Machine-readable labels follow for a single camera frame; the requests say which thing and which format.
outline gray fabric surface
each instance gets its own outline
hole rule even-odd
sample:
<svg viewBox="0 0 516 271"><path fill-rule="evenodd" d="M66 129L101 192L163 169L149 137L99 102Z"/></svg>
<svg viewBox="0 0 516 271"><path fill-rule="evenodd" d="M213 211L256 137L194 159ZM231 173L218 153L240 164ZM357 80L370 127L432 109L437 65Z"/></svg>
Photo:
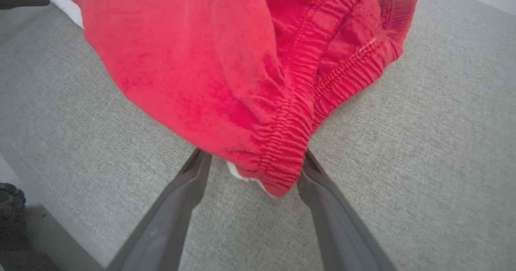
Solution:
<svg viewBox="0 0 516 271"><path fill-rule="evenodd" d="M128 102L50 7L2 37L0 146L107 265L193 146ZM420 0L405 54L310 147L399 270L516 266L516 18ZM310 212L215 159L181 270L320 270Z"/></svg>

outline white stripe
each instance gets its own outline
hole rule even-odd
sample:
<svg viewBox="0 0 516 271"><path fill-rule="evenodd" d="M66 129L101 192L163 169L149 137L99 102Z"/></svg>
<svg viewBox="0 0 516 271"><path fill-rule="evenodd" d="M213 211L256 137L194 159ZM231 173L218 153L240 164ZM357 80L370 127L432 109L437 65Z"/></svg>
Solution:
<svg viewBox="0 0 516 271"><path fill-rule="evenodd" d="M263 186L262 182L259 179L243 177L242 175L240 175L240 173L238 173L238 170L236 169L236 166L233 163L231 163L230 161L226 161L226 164L227 164L227 167L229 168L229 172L232 174L232 176L234 176L238 179L241 179L243 181L256 181L256 183L258 183L258 185L260 185L260 187L262 188L262 190L264 190L264 192L267 192L267 194L269 194L272 198L277 198L277 197L273 196L272 194L270 194L265 189L265 187Z"/></svg>
<svg viewBox="0 0 516 271"><path fill-rule="evenodd" d="M79 6L72 2L72 0L50 0L59 9L61 9L72 21L79 27L84 29L83 26L83 15L81 15L81 9Z"/></svg>

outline black rubber tread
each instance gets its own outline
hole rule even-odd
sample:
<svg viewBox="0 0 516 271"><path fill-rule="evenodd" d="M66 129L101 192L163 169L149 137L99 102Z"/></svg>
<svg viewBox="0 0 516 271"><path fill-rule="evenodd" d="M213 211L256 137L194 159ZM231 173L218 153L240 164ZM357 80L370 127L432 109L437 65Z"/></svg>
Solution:
<svg viewBox="0 0 516 271"><path fill-rule="evenodd" d="M0 251L5 271L59 271L50 257L34 251Z"/></svg>
<svg viewBox="0 0 516 271"><path fill-rule="evenodd" d="M20 250L27 243L27 221L22 190L0 183L0 250Z"/></svg>

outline floor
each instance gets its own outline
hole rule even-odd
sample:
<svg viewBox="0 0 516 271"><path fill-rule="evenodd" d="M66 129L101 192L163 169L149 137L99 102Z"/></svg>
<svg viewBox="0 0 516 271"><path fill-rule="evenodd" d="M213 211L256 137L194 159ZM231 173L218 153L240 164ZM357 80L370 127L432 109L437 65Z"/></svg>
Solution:
<svg viewBox="0 0 516 271"><path fill-rule="evenodd" d="M1 156L0 181L24 191L27 198L27 232L35 251L46 253L61 271L103 270L39 203L37 190L32 190L21 181Z"/></svg>

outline wrinkled cloth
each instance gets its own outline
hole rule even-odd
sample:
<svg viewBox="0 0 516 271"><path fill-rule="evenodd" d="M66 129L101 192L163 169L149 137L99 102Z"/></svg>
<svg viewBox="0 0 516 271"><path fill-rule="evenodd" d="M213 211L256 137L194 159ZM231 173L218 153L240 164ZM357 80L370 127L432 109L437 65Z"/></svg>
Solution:
<svg viewBox="0 0 516 271"><path fill-rule="evenodd" d="M417 0L72 2L129 100L280 197L310 135L400 57Z"/></svg>

